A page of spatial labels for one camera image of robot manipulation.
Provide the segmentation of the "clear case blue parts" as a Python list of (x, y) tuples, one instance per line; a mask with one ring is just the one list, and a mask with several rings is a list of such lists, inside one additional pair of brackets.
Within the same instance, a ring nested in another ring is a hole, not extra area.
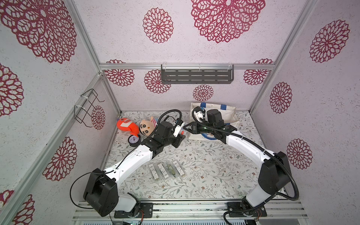
[(186, 135), (187, 134), (187, 132), (186, 132), (186, 130), (183, 128), (183, 126), (181, 127), (181, 129), (179, 130), (179, 133), (178, 133), (179, 135)]

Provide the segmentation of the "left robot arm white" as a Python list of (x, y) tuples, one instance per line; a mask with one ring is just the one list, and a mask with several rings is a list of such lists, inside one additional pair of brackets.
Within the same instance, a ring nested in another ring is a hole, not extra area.
[(102, 217), (113, 211), (123, 211), (135, 217), (140, 212), (140, 200), (130, 193), (120, 194), (118, 187), (139, 167), (160, 154), (166, 146), (179, 147), (185, 136), (181, 134), (183, 121), (159, 123), (153, 134), (145, 138), (120, 163), (105, 170), (91, 172), (84, 200)]

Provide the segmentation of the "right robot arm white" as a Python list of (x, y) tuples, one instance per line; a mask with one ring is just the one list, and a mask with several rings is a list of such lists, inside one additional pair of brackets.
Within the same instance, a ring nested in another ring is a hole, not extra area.
[(185, 125), (184, 129), (194, 135), (211, 133), (217, 140), (237, 149), (260, 167), (258, 184), (241, 202), (243, 212), (260, 208), (275, 196), (291, 201), (299, 199), (299, 189), (292, 176), (288, 157), (283, 152), (266, 150), (230, 124), (194, 121)]

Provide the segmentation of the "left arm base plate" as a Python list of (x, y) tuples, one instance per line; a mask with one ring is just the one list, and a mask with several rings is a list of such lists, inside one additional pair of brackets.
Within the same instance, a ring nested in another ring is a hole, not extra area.
[(152, 218), (153, 206), (152, 202), (137, 203), (130, 212), (115, 211), (114, 218)]

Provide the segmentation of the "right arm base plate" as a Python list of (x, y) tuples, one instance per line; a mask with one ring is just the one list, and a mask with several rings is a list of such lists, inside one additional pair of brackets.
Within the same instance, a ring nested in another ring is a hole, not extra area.
[(268, 214), (264, 207), (265, 203), (261, 203), (257, 206), (251, 206), (247, 202), (227, 202), (227, 211), (231, 218), (235, 217), (266, 217)]

